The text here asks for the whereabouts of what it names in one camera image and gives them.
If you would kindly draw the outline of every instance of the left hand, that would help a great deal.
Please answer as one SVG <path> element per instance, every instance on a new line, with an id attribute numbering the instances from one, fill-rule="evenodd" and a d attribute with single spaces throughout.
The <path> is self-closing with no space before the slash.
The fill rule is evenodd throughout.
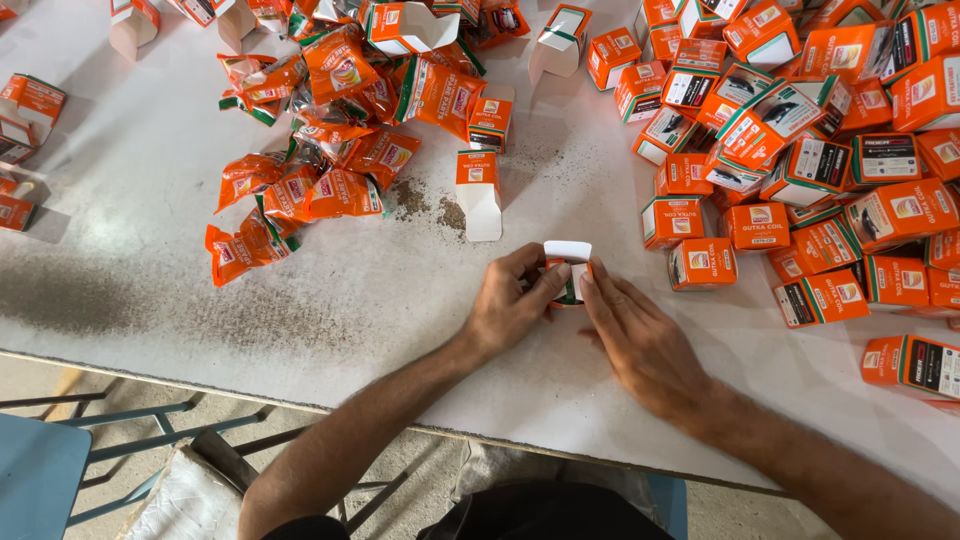
<path id="1" fill-rule="evenodd" d="M 531 242 L 487 266 L 464 334 L 484 360 L 513 348 L 530 333 L 570 278 L 570 265 L 557 264 L 540 274 L 543 245 Z M 523 292 L 520 280 L 533 287 Z"/>

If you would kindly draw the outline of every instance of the person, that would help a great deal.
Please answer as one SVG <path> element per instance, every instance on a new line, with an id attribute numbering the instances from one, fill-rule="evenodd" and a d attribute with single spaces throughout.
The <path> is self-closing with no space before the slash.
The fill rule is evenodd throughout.
<path id="1" fill-rule="evenodd" d="M 958 516 L 930 495 L 708 375 L 676 322 L 599 258 L 590 263 L 580 286 L 594 328 L 582 334 L 640 405 L 757 468 L 843 538 L 960 534 Z M 456 335 L 349 398 L 267 467 L 244 498 L 238 538 L 348 538 L 325 514 L 403 429 L 538 323 L 570 276 L 567 264 L 543 266 L 536 243 L 491 263 Z M 612 490 L 542 481 L 468 494 L 418 538 L 670 537 Z"/>

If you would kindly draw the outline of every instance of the hand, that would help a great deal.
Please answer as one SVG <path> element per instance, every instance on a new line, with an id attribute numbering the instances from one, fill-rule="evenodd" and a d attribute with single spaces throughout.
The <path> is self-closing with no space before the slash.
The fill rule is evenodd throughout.
<path id="1" fill-rule="evenodd" d="M 547 305 L 570 279 L 570 265 L 558 264 L 544 274 L 543 245 L 529 243 L 487 266 L 483 284 L 464 326 L 483 360 L 513 348 L 530 333 Z M 520 280 L 532 288 L 524 293 Z"/>
<path id="2" fill-rule="evenodd" d="M 599 258 L 580 288 L 595 331 L 580 331 L 604 350 L 617 379 L 650 412 L 684 428 L 722 384 L 704 372 L 684 331 L 634 285 L 612 277 Z"/>

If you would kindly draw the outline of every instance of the right hand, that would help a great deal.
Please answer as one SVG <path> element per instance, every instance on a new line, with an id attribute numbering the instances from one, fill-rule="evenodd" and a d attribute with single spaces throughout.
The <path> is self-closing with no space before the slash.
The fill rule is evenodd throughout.
<path id="1" fill-rule="evenodd" d="M 632 283 L 590 259 L 580 287 L 595 331 L 580 331 L 607 353 L 613 373 L 650 412 L 678 427 L 696 420 L 723 384 L 712 379 L 684 331 Z"/>

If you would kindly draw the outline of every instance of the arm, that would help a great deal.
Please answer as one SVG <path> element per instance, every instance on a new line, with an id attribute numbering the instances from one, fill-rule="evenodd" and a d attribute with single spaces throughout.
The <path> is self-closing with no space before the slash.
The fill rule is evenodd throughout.
<path id="1" fill-rule="evenodd" d="M 581 289 L 627 391 L 679 430 L 756 467 L 842 537 L 948 538 L 960 519 L 939 501 L 824 436 L 757 405 L 704 372 L 677 323 L 599 259 Z"/>
<path id="2" fill-rule="evenodd" d="M 530 333 L 570 277 L 566 264 L 541 276 L 543 264 L 540 244 L 495 260 L 459 333 L 371 383 L 290 443 L 244 496 L 238 538 L 256 540 L 289 521 L 328 512 L 404 428 Z M 521 279 L 533 284 L 529 292 Z"/>

